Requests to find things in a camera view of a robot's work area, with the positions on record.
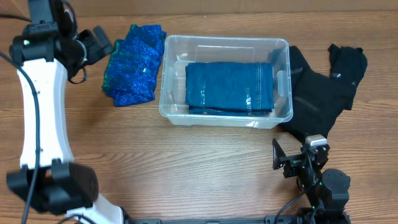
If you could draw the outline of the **blue denim jeans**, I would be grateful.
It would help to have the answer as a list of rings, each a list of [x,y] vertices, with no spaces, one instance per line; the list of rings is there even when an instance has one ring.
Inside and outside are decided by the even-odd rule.
[[[185,71],[190,114],[263,116],[275,108],[269,63],[196,62]]]

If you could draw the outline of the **black garment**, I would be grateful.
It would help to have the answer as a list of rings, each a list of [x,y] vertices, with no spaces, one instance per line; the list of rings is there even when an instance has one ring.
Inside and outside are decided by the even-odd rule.
[[[280,126],[302,143],[317,134],[326,138],[343,110],[352,109],[368,60],[362,48],[331,44],[327,77],[312,70],[298,47],[289,50],[293,117]]]

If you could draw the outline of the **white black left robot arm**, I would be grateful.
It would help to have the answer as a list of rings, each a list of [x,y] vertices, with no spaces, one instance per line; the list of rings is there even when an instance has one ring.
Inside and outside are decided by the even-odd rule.
[[[101,27],[78,32],[67,1],[30,0],[30,16],[4,55],[17,70],[24,109],[20,169],[6,176],[8,188],[30,210],[78,223],[130,223],[125,210],[99,192],[94,170],[77,164],[67,135],[66,84],[112,51]]]

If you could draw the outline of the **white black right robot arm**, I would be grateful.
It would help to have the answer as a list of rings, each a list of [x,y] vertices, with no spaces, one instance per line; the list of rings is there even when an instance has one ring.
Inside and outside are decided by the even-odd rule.
[[[286,156],[276,139],[272,140],[274,170],[283,168],[285,178],[296,177],[301,193],[284,205],[274,217],[266,217],[270,223],[350,223],[345,213],[349,200],[351,179],[338,169],[322,168],[328,161],[330,147],[322,135],[309,136],[300,153]],[[283,215],[286,208],[305,195],[310,207],[301,208],[295,215]]]

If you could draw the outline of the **blue sequin glitter garment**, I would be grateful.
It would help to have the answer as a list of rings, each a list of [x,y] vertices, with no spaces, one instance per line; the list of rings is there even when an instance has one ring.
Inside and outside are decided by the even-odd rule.
[[[133,24],[124,39],[115,41],[102,85],[115,107],[155,100],[166,36],[160,25]]]

